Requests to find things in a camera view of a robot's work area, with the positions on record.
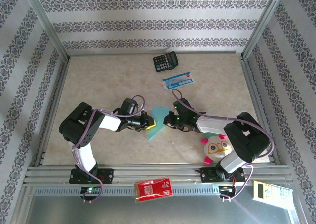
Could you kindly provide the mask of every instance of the marble floor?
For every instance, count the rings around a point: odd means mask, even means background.
[[[179,66],[161,73],[154,69],[154,56],[72,57],[44,164],[74,164],[71,148],[58,128],[81,102],[93,108],[114,110],[126,98],[140,94],[151,114],[152,107],[171,108],[175,101],[171,91],[162,87],[162,80],[187,71],[195,83],[180,90],[194,109],[221,116],[246,111],[255,117],[237,54],[178,54]],[[165,127],[148,141],[147,132],[126,129],[117,133],[99,129],[91,143],[95,159],[99,164],[203,163],[201,134]]]

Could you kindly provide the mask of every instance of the red snack bag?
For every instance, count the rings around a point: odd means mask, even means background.
[[[157,198],[172,197],[169,178],[153,179],[135,183],[135,202],[143,202]]]

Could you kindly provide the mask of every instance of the owl plush toy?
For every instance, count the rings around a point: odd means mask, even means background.
[[[204,162],[207,164],[218,163],[232,151],[232,145],[226,135],[203,138],[201,143],[204,144]]]

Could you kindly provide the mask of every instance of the pink object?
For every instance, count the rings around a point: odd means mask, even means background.
[[[207,138],[202,138],[202,139],[201,139],[201,143],[202,143],[202,144],[207,144],[207,142],[208,142],[208,139],[207,139]]]
[[[224,134],[219,134],[219,138],[220,138],[220,139],[226,139],[226,138],[227,138],[227,136],[226,136],[226,135],[224,135]]]
[[[211,158],[209,158],[208,156],[205,157],[204,162],[207,164],[211,164],[213,162],[213,160]]]

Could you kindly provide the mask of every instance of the purple cable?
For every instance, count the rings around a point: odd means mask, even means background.
[[[141,113],[142,110],[145,109],[145,99],[144,99],[144,97],[142,97],[141,95],[136,95],[136,96],[134,96],[132,99],[134,99],[134,98],[136,98],[136,97],[139,97],[139,98],[142,98],[142,99],[143,99],[143,105],[142,105],[142,107],[140,108],[140,110],[137,111],[135,114],[131,114],[131,115],[119,115],[119,114],[114,114],[113,112],[110,112],[110,111],[107,111],[107,110],[104,110],[104,109],[94,109],[93,112],[92,112],[92,114],[91,114],[91,117],[90,117],[90,119],[89,119],[89,121],[88,121],[88,124],[87,124],[87,126],[86,126],[86,128],[85,128],[83,134],[81,135],[81,138],[80,138],[79,141],[76,143],[76,145],[73,145],[73,147],[72,147],[72,154],[73,154],[73,157],[74,157],[75,162],[77,163],[78,167],[79,167],[80,169],[82,169],[84,172],[86,172],[89,176],[91,176],[92,178],[94,178],[95,180],[97,180],[97,181],[100,183],[100,185],[101,185],[101,186],[100,186],[100,192],[99,192],[98,196],[96,196],[96,197],[95,197],[94,199],[92,199],[92,200],[89,200],[89,203],[94,202],[95,200],[97,200],[97,199],[101,196],[102,191],[103,191],[103,184],[102,184],[102,182],[101,182],[96,176],[94,176],[93,174],[91,174],[89,171],[87,171],[87,170],[80,164],[80,160],[79,160],[79,158],[77,157],[77,155],[76,155],[76,153],[75,153],[75,149],[78,148],[78,147],[80,146],[80,144],[82,143],[84,137],[86,136],[86,134],[87,134],[87,132],[88,132],[88,130],[89,130],[89,128],[90,128],[90,125],[91,125],[91,123],[92,123],[92,119],[93,119],[93,117],[94,117],[94,115],[95,115],[95,113],[96,113],[97,111],[100,111],[100,112],[103,113],[103,114],[109,114],[109,115],[112,115],[112,116],[115,116],[115,117],[122,117],[122,118],[133,117],[133,116],[135,116],[135,115]],[[86,199],[85,199],[85,195],[86,195],[86,194],[87,194],[87,192],[86,192],[86,193],[83,195],[83,197],[82,197],[84,202],[86,202]]]
[[[250,171],[250,173],[249,173],[248,178],[246,179],[246,181],[245,181],[245,183],[243,184],[243,186],[241,187],[241,189],[240,189],[233,197],[230,197],[230,196],[225,195],[225,194],[221,194],[221,196],[227,198],[227,199],[223,199],[224,201],[225,201],[225,200],[232,200],[232,199],[236,198],[236,197],[243,191],[243,189],[246,187],[247,183],[249,182],[249,180],[250,180],[250,178],[251,178],[251,176],[252,176],[252,173],[253,173],[253,166],[250,165],[250,164],[248,164],[248,165],[242,166],[242,167],[243,167],[243,168],[251,168],[251,171]]]
[[[200,112],[194,110],[193,108],[190,108],[189,106],[187,106],[185,103],[183,103],[174,93],[174,91],[177,91],[179,92],[181,98],[182,98],[182,93],[178,90],[178,89],[172,89],[172,94],[173,96],[176,98],[176,100],[182,104],[184,107],[186,107],[187,109],[191,110],[192,112],[195,112],[196,114],[200,115],[200,116],[203,116],[203,117],[207,117],[207,118],[210,118],[210,119],[219,119],[219,120],[230,120],[230,121],[238,121],[238,122],[241,122],[241,123],[245,123],[245,124],[248,124],[256,129],[258,129],[259,131],[263,132],[263,134],[268,138],[269,142],[270,142],[270,150],[268,152],[266,152],[265,154],[261,155],[261,156],[258,156],[257,158],[262,158],[262,157],[265,157],[265,156],[268,156],[271,154],[271,152],[273,151],[274,147],[275,147],[275,143],[273,142],[273,139],[272,137],[267,133],[267,131],[265,131],[262,127],[254,124],[254,123],[251,123],[249,121],[246,121],[246,120],[243,120],[243,119],[238,119],[238,118],[231,118],[231,117],[222,117],[222,116],[213,116],[213,115],[205,115],[205,114],[201,114]]]

